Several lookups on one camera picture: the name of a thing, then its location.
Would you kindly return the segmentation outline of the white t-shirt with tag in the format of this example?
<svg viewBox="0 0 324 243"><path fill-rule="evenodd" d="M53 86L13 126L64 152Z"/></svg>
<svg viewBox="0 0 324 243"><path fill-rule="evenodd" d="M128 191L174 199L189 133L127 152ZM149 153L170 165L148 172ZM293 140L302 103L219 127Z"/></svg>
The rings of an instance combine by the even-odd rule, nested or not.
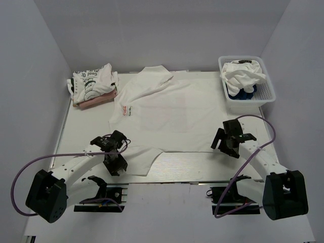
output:
<svg viewBox="0 0 324 243"><path fill-rule="evenodd" d="M231 96L237 95L240 89L251 93L254 85L262 85L267 81L267 76L263 73L260 63L255 60L227 62L223 65L220 76Z"/></svg>

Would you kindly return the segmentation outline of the white logo t-shirt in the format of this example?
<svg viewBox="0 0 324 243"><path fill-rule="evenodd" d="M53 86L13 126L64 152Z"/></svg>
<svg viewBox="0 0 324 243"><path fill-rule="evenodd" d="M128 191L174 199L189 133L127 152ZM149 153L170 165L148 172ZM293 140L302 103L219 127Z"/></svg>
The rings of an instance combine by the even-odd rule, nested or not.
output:
<svg viewBox="0 0 324 243"><path fill-rule="evenodd" d="M121 89L109 120L131 144L128 175L146 176L163 152L211 152L226 118L217 78L179 78L163 66L145 67Z"/></svg>

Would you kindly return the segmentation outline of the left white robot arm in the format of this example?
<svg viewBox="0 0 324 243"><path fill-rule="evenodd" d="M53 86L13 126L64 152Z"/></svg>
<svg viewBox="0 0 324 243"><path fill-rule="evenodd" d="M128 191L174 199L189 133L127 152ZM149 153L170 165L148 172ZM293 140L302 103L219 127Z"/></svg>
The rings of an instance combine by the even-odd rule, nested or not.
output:
<svg viewBox="0 0 324 243"><path fill-rule="evenodd" d="M26 199L26 206L49 223L56 222L65 210L75 204L119 203L107 195L104 179L91 175L90 170L104 164L111 176L126 171L127 162L122 156L130 140L115 130L110 135L98 136L90 141L81 153L65 156L71 160L51 171L36 173Z"/></svg>

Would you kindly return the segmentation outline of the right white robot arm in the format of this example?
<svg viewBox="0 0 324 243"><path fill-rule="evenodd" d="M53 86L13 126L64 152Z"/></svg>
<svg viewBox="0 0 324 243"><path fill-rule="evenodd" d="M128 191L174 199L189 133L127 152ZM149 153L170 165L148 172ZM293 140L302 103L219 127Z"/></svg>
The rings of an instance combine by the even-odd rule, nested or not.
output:
<svg viewBox="0 0 324 243"><path fill-rule="evenodd" d="M251 133L244 133L238 119L223 122L211 145L233 158L244 158L245 163L230 179L214 210L215 218L222 218L257 203L271 220L306 215L309 211L303 174L279 164L265 151L275 138L261 145ZM247 203L219 214L225 196L235 201L246 198Z"/></svg>

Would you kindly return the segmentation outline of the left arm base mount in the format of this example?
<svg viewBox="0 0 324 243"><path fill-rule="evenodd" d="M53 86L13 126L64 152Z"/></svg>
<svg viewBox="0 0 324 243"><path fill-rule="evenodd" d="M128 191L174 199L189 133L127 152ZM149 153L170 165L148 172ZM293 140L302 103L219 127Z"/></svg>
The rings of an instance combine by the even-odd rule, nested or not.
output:
<svg viewBox="0 0 324 243"><path fill-rule="evenodd" d="M96 176L82 178L82 182L94 182L98 187L97 193L92 198L84 199L85 202L75 205L74 212L82 213L121 213L127 200L127 188L108 185L103 179Z"/></svg>

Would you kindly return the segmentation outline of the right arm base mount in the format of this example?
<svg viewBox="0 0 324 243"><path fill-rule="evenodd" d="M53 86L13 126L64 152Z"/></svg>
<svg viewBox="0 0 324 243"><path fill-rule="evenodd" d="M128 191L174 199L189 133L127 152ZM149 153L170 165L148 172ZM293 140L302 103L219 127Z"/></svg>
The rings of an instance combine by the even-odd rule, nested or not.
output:
<svg viewBox="0 0 324 243"><path fill-rule="evenodd" d="M206 191L206 196L212 201L213 215L215 214L217 203L224 190L225 187L211 187ZM217 215L222 215L224 213L227 213L228 211L239 208L240 206L248 204L250 201L250 199L240 195L234 196L230 191L228 191L221 202ZM260 214L260 211L260 206L257 203L253 203L244 209L231 213L231 215L258 215Z"/></svg>

